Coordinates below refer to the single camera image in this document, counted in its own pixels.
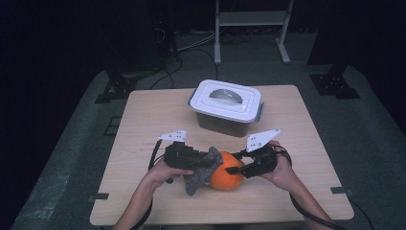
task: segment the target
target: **container lid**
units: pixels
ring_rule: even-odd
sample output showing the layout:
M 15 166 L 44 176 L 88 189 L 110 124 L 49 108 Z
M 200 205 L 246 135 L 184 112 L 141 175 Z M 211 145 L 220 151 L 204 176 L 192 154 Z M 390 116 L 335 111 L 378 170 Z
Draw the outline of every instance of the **container lid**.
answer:
M 190 106 L 199 113 L 235 122 L 251 123 L 259 112 L 260 92 L 252 87 L 203 80 L 195 90 Z

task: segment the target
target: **forearm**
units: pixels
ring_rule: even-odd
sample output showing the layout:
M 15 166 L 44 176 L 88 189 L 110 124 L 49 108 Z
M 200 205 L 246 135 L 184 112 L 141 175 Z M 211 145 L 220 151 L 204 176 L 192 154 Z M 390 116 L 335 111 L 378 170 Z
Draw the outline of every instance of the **forearm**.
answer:
M 124 213 L 113 229 L 127 230 L 137 224 L 147 212 L 155 190 L 156 186 L 144 178 L 132 195 Z
M 331 218 L 302 182 L 298 184 L 298 186 L 293 191 L 291 191 L 290 194 L 292 194 L 293 198 L 298 202 L 298 204 L 309 214 L 319 219 L 332 222 Z M 326 227 L 323 224 L 320 224 L 310 218 L 304 217 L 304 220 L 310 230 L 330 229 L 329 227 Z

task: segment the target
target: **orange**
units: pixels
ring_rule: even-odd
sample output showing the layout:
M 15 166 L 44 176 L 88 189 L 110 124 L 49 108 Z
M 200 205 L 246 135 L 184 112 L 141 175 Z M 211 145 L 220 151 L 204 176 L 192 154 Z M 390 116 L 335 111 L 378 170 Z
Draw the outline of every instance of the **orange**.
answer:
M 229 174 L 225 169 L 235 166 L 240 168 L 245 164 L 227 151 L 222 151 L 221 157 L 223 158 L 223 164 L 212 174 L 210 186 L 218 190 L 230 191 L 238 187 L 245 177 L 241 173 Z

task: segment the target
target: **white plastic container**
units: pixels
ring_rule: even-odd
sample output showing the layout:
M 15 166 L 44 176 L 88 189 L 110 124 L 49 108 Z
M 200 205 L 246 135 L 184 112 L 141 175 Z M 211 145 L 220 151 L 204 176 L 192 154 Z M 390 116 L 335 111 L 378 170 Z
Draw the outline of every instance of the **white plastic container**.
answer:
M 257 89 L 218 80 L 200 82 L 189 105 L 201 127 L 236 137 L 247 134 L 263 108 Z

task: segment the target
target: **metal shelf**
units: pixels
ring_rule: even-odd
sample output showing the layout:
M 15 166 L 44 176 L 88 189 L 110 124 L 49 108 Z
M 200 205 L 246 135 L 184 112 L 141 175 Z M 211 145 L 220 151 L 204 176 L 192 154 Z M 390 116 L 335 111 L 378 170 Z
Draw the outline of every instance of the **metal shelf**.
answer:
M 289 24 L 290 14 L 294 0 L 288 0 L 286 11 L 231 11 L 220 12 L 219 0 L 215 1 L 215 42 L 214 42 L 214 63 L 221 63 L 220 49 L 220 27 L 224 26 L 268 26 L 282 25 L 281 37 L 276 39 L 282 61 L 290 63 L 290 58 L 284 48 L 283 42 Z
M 221 12 L 219 26 L 283 25 L 286 11 Z

